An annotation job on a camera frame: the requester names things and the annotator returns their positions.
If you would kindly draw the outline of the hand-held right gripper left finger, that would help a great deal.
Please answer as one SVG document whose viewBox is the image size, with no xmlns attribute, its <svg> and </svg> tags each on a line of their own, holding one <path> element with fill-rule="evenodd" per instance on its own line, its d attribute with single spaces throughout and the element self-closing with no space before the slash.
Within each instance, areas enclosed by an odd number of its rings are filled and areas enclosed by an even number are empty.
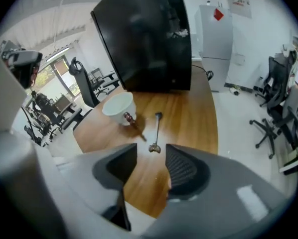
<svg viewBox="0 0 298 239">
<path fill-rule="evenodd" d="M 66 183 L 93 212 L 130 231 L 124 185 L 137 164 L 137 145 L 70 157 L 56 165 Z"/>
</svg>

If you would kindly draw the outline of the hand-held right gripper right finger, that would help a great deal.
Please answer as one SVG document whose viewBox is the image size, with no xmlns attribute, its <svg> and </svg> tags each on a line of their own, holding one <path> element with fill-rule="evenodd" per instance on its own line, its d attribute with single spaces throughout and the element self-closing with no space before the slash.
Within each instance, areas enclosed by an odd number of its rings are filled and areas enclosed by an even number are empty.
<svg viewBox="0 0 298 239">
<path fill-rule="evenodd" d="M 146 239 L 255 239 L 290 200 L 238 161 L 166 145 L 171 188 Z"/>
</svg>

